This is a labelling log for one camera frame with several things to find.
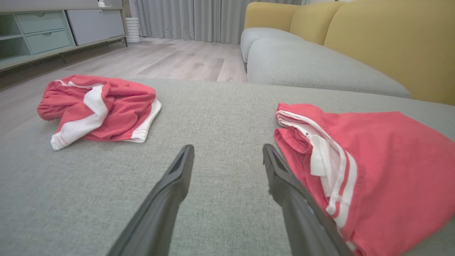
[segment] gray curtain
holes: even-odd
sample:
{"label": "gray curtain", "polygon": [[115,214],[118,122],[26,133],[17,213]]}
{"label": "gray curtain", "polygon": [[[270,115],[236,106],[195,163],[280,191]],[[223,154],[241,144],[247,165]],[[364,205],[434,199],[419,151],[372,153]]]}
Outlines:
{"label": "gray curtain", "polygon": [[247,5],[251,2],[270,2],[301,5],[302,0],[222,0],[221,43],[238,44],[245,25]]}
{"label": "gray curtain", "polygon": [[302,0],[136,0],[141,35],[240,43],[250,2],[301,4]]}

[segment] white pot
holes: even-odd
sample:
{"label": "white pot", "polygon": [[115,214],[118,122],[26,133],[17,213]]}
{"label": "white pot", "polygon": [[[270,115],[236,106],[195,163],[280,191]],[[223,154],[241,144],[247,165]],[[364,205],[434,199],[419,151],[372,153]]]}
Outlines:
{"label": "white pot", "polygon": [[126,27],[128,28],[128,35],[126,36],[128,43],[140,43],[139,18],[126,18]]}

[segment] drawer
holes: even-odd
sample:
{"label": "drawer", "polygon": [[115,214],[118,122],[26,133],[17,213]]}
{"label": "drawer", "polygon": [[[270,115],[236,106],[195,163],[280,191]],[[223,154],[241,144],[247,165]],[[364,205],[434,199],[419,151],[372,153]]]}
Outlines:
{"label": "drawer", "polygon": [[25,38],[33,54],[70,45],[65,30],[26,36]]}
{"label": "drawer", "polygon": [[64,28],[60,12],[16,14],[24,34]]}

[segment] clothing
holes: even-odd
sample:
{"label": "clothing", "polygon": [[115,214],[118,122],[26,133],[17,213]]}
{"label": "clothing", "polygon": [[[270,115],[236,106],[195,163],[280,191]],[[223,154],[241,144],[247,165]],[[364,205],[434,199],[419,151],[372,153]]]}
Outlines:
{"label": "clothing", "polygon": [[399,112],[280,103],[276,117],[290,169],[359,254],[400,255],[455,214],[455,143],[439,132]]}
{"label": "clothing", "polygon": [[38,106],[44,120],[61,118],[54,150],[79,138],[144,142],[162,105],[155,90],[117,78],[73,75],[49,83]]}

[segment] floor plank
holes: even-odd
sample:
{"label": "floor plank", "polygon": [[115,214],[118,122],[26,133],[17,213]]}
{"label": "floor plank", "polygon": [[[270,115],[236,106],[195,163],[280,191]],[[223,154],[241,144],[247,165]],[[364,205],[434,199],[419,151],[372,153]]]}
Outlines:
{"label": "floor plank", "polygon": [[0,137],[38,118],[47,84],[73,74],[122,79],[169,78],[246,82],[240,45],[145,38],[112,44],[0,73]]}

